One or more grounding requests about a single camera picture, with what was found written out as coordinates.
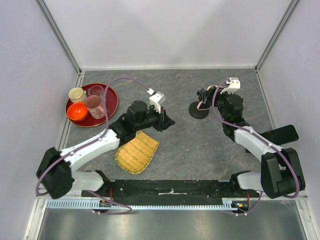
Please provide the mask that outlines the pink case smartphone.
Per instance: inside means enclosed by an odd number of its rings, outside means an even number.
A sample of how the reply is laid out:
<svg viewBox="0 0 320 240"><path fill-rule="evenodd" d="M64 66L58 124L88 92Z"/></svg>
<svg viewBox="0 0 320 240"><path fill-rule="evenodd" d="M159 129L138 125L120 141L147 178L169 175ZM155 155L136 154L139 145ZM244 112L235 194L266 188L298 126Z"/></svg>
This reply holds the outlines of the pink case smartphone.
<svg viewBox="0 0 320 240"><path fill-rule="evenodd" d="M217 89L217 85L210 85L207 88L202 88L197 91L198 104L197 109L200 111L209 110L212 107L212 100L214 93Z"/></svg>

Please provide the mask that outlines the black round-base clamp phone stand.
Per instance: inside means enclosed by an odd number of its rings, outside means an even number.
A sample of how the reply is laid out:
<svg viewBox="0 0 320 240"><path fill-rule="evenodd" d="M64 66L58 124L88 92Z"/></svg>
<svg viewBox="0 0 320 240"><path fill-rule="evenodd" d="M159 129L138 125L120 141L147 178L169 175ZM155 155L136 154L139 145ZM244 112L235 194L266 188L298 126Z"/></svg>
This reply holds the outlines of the black round-base clamp phone stand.
<svg viewBox="0 0 320 240"><path fill-rule="evenodd" d="M188 112L195 119L204 119L209 115L210 107L207 104L208 90L201 89L197 91L198 101L189 105Z"/></svg>

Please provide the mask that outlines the black smartphone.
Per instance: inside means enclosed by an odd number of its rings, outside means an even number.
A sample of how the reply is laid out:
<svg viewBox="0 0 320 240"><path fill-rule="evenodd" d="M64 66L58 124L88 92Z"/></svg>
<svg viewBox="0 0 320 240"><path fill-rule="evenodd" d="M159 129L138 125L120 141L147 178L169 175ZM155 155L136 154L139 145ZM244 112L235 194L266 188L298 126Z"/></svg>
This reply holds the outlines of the black smartphone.
<svg viewBox="0 0 320 240"><path fill-rule="evenodd" d="M292 143L299 139L296 128L292 124L263 132L260 135L278 146Z"/></svg>

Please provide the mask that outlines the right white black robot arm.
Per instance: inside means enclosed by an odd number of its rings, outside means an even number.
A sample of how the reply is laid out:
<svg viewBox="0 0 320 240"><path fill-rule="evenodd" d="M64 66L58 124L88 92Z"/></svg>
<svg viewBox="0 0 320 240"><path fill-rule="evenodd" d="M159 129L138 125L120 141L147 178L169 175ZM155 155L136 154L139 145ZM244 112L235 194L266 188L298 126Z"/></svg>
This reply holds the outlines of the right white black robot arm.
<svg viewBox="0 0 320 240"><path fill-rule="evenodd" d="M269 198L296 198L306 187L299 155L282 145L298 140L293 125L259 134L243 118L243 99L216 86L212 96L214 115L221 121L224 134L260 161L260 171L233 174L229 191L235 197L247 190L265 193Z"/></svg>

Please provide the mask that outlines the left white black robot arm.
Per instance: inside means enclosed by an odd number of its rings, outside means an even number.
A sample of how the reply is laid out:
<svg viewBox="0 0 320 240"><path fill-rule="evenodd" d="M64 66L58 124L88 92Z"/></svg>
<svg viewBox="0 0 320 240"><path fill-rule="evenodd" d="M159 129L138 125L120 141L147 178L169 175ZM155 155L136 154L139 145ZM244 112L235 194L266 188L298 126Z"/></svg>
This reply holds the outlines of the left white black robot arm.
<svg viewBox="0 0 320 240"><path fill-rule="evenodd" d="M127 144L138 131L154 128L162 132L174 124L164 107L156 110L153 105L136 100L126 113L92 138L61 151L54 147L47 149L36 172L37 184L43 185L52 199L59 199L71 190L89 190L104 197L110 185L101 171L76 171L94 158Z"/></svg>

